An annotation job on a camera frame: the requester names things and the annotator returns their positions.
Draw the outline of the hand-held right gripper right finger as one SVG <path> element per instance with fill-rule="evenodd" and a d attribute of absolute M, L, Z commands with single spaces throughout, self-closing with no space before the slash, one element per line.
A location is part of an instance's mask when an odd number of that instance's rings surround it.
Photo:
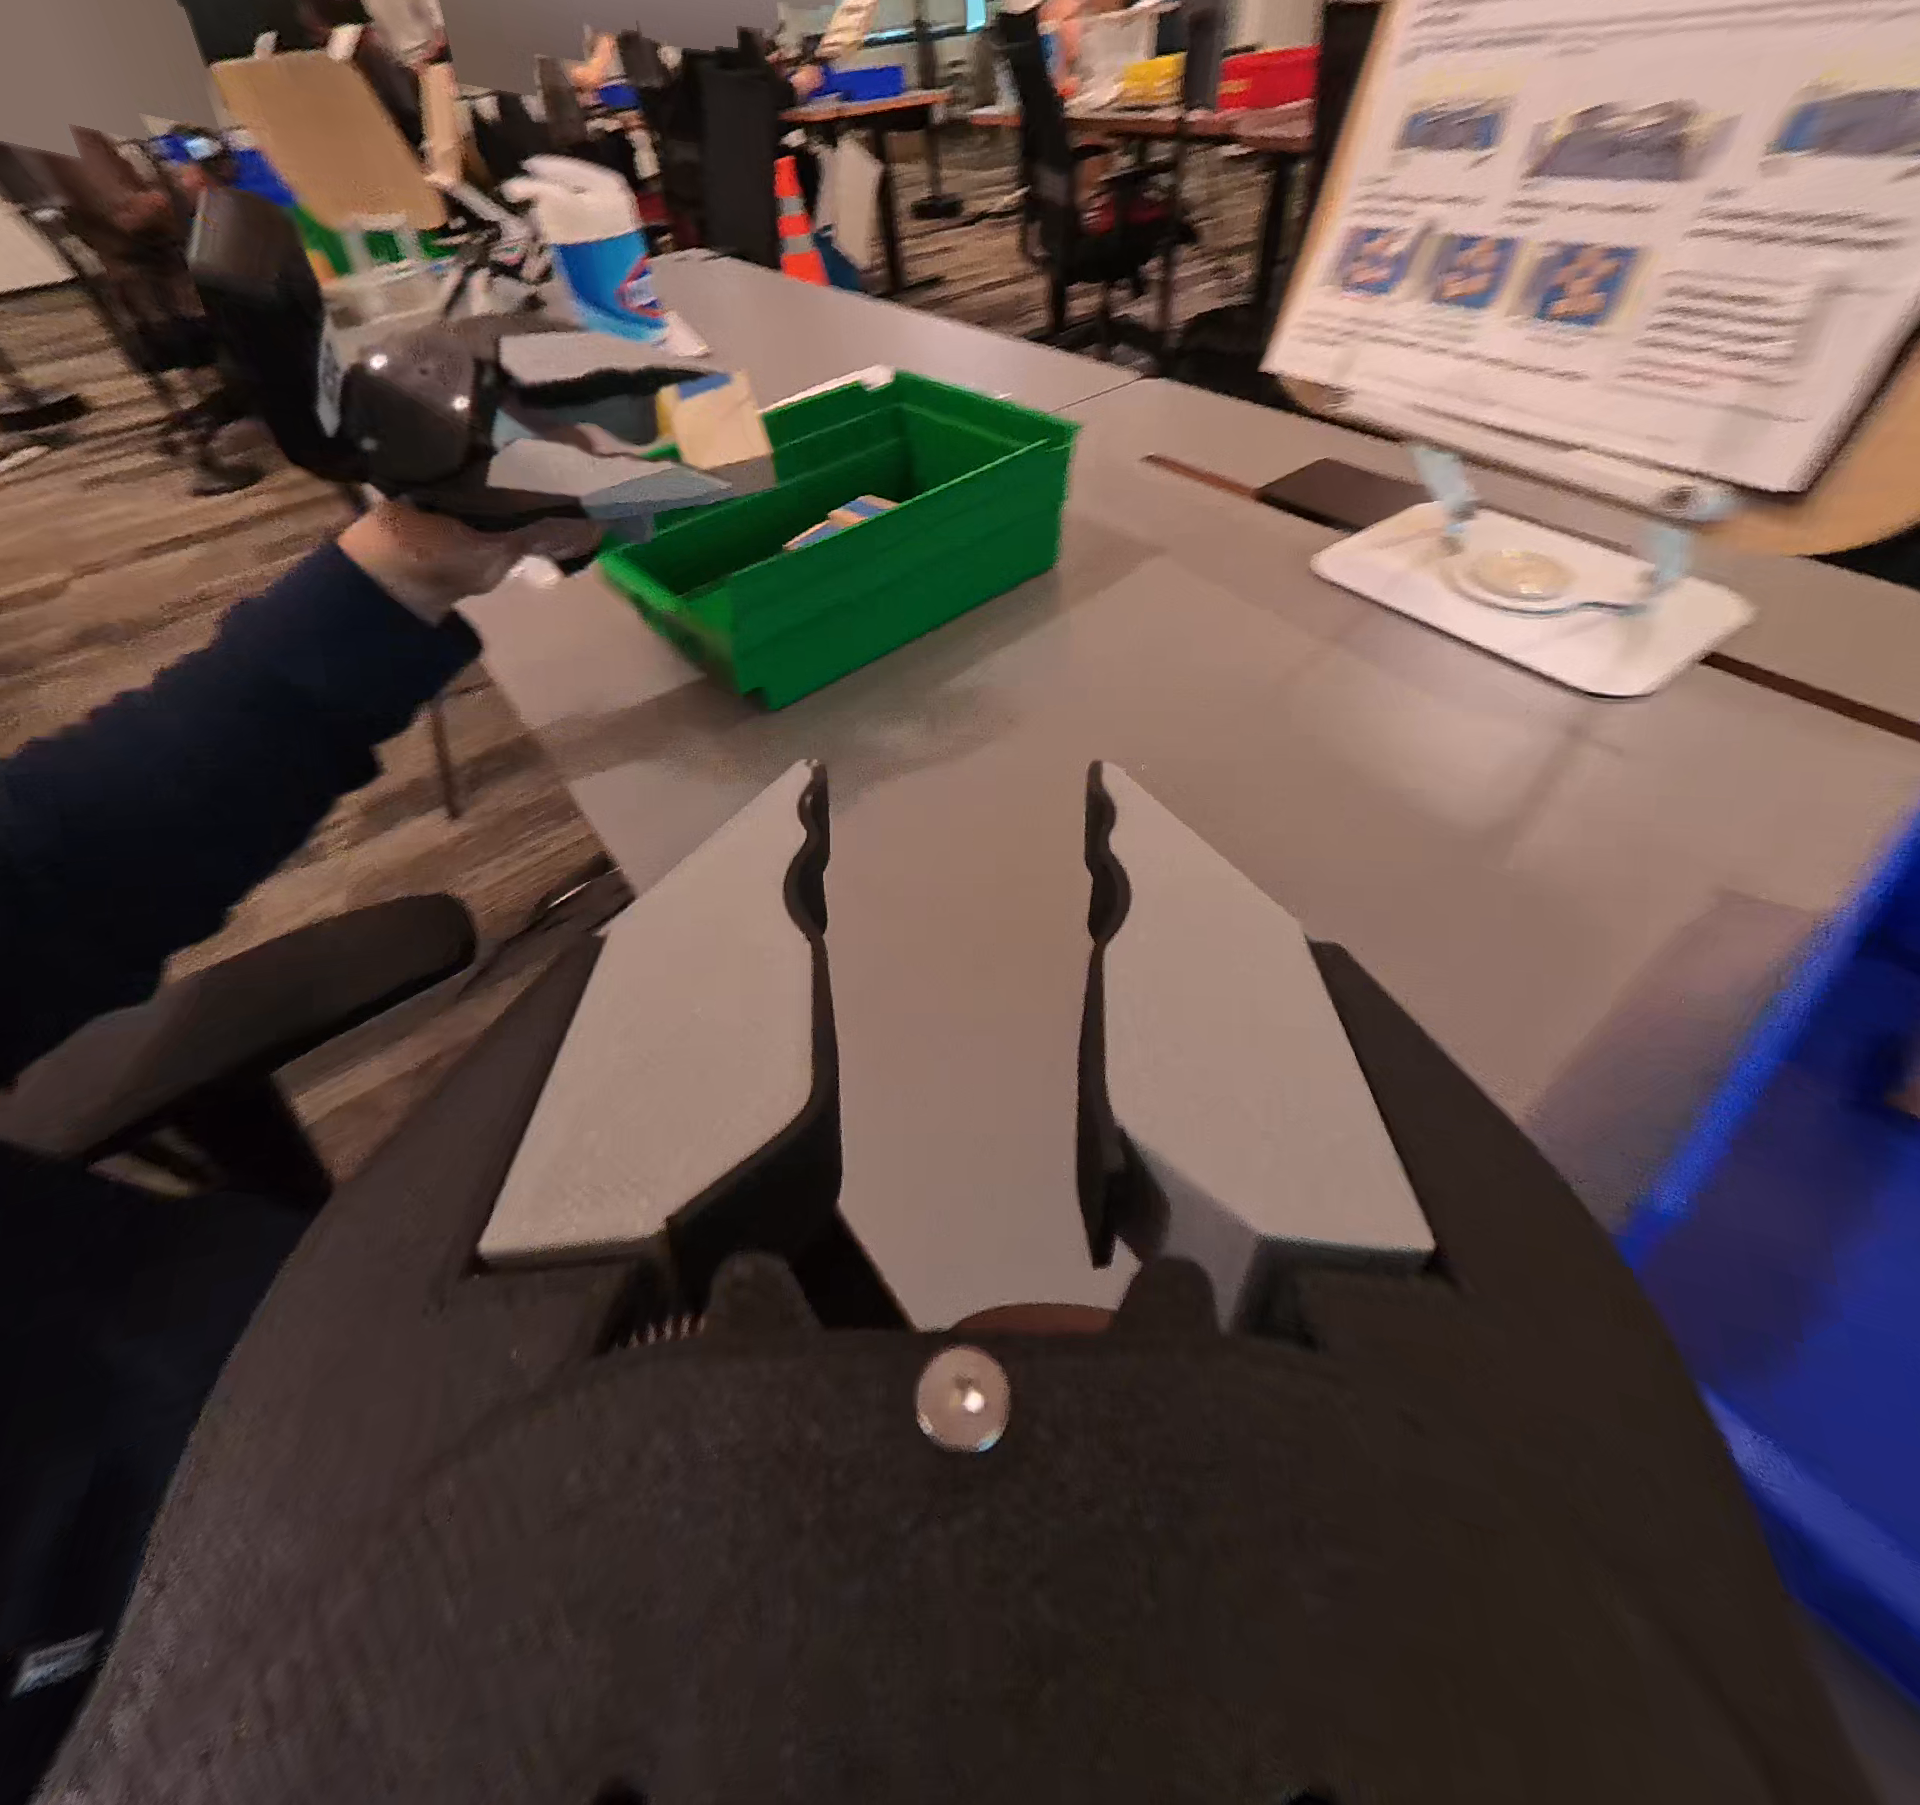
<path fill-rule="evenodd" d="M 1095 1265 L 1183 1261 L 1217 1317 L 1435 1234 L 1308 927 L 1120 762 L 1086 778 L 1077 1208 Z"/>

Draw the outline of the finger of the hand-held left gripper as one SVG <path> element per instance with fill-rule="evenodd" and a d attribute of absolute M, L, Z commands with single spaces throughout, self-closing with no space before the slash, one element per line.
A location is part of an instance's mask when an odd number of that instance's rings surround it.
<path fill-rule="evenodd" d="M 587 520 L 603 538 L 644 544 L 662 515 L 773 489 L 770 454 L 720 466 L 632 451 L 593 454 L 560 441 L 514 441 L 493 455 L 493 498 L 522 520 Z"/>
<path fill-rule="evenodd" d="M 652 402 L 669 386 L 709 377 L 709 364 L 674 361 L 603 333 L 506 333 L 500 370 L 522 400 L 537 405 Z"/>

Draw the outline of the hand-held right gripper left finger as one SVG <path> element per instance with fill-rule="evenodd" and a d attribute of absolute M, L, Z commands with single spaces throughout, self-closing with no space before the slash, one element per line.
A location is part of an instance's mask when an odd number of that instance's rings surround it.
<path fill-rule="evenodd" d="M 599 940 L 478 1255 L 795 1250 L 840 1193 L 828 773 L 799 761 Z"/>

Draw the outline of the green plastic bin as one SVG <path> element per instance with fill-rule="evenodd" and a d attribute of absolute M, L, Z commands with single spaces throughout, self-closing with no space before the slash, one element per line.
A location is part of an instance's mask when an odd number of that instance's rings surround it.
<path fill-rule="evenodd" d="M 603 582 L 734 695 L 785 708 L 1059 561 L 1071 418 L 921 374 L 768 406 L 776 485 L 607 544 Z M 858 494 L 898 502 L 828 544 L 795 533 Z"/>

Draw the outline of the blue plastic bin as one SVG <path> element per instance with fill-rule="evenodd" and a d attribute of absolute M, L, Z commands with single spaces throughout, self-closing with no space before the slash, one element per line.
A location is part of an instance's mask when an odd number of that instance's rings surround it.
<path fill-rule="evenodd" d="M 1781 1577 L 1918 1696 L 1918 823 L 1809 935 L 1620 1246 Z"/>

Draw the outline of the person's left forearm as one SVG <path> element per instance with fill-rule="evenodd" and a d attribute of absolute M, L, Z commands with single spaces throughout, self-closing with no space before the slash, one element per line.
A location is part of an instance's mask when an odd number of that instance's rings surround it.
<path fill-rule="evenodd" d="M 144 687 L 2 767 L 2 1077 L 149 997 L 483 641 L 326 544 Z"/>

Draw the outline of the person's left hand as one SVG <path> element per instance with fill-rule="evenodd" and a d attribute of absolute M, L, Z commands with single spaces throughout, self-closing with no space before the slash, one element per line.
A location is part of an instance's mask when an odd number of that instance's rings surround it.
<path fill-rule="evenodd" d="M 376 500 L 346 522 L 337 549 L 413 617 L 438 623 L 468 598 L 493 593 L 522 561 L 578 565 L 602 538 L 603 529 L 584 519 L 541 519 L 495 533 Z"/>

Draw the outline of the disinfecting wipes canister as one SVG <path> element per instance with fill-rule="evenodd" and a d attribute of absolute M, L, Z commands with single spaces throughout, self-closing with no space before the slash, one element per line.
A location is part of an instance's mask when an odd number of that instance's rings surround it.
<path fill-rule="evenodd" d="M 527 209 L 555 257 L 578 323 L 630 342 L 662 342 L 669 314 L 652 285 L 652 249 L 626 177 L 602 161 L 535 155 L 500 185 Z"/>

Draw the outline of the orange traffic cone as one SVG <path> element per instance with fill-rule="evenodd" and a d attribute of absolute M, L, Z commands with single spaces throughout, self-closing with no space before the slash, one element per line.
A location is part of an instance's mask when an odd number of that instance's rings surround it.
<path fill-rule="evenodd" d="M 804 183 L 792 155 L 773 165 L 773 205 L 779 232 L 779 266 L 795 280 L 828 285 L 828 266 L 804 205 Z"/>

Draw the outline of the wooden board document stand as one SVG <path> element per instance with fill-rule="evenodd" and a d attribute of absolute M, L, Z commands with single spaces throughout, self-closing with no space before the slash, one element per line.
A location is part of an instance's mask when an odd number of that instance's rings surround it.
<path fill-rule="evenodd" d="M 209 79 L 225 118 L 292 192 L 319 280 L 438 257 L 464 227 L 511 223 L 478 185 L 468 109 L 446 63 L 420 78 L 420 146 L 371 79 L 326 49 L 225 58 Z"/>

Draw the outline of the black office chair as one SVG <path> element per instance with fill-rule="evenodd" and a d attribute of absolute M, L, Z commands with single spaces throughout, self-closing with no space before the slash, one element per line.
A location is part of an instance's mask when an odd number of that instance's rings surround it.
<path fill-rule="evenodd" d="M 1071 354 L 1172 354 L 1178 257 L 1196 244 L 1181 159 L 1121 159 L 1077 138 L 1033 13 L 1000 13 L 1000 58 L 1019 100 L 1022 244 L 1044 279 L 1040 342 Z"/>

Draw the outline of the instruction sheet on white stand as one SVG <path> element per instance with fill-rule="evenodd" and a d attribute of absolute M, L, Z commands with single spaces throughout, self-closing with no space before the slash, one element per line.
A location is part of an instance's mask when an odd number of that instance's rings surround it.
<path fill-rule="evenodd" d="M 1428 489 L 1419 508 L 1337 533 L 1313 556 L 1313 571 L 1586 695 L 1649 695 L 1754 622 L 1748 598 L 1693 574 L 1693 546 L 1706 533 L 1745 531 L 1761 544 L 1761 531 L 1777 529 L 1788 552 L 1848 549 L 1894 535 L 1915 515 L 1915 341 L 1799 494 L 1755 494 L 1424 412 L 1395 424 L 1317 386 L 1281 384 L 1310 412 L 1407 449 Z"/>

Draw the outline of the person's dark clothed leg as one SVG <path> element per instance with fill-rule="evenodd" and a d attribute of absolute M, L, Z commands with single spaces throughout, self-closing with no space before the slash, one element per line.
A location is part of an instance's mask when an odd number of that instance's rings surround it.
<path fill-rule="evenodd" d="M 2 1800 L 32 1800 L 127 1613 L 227 1357 L 312 1208 L 2 1166 Z"/>

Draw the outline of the red storage bin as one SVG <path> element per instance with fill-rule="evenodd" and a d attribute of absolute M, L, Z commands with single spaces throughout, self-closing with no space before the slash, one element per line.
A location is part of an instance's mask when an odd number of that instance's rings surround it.
<path fill-rule="evenodd" d="M 1321 63 L 1317 44 L 1232 51 L 1223 58 L 1215 106 L 1223 112 L 1239 112 L 1313 103 Z"/>

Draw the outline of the printed instruction sheet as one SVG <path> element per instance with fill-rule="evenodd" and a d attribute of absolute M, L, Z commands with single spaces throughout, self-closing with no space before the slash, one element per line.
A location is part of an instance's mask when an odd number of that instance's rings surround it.
<path fill-rule="evenodd" d="M 1918 0 L 1395 0 L 1265 368 L 1799 494 L 1915 294 Z"/>

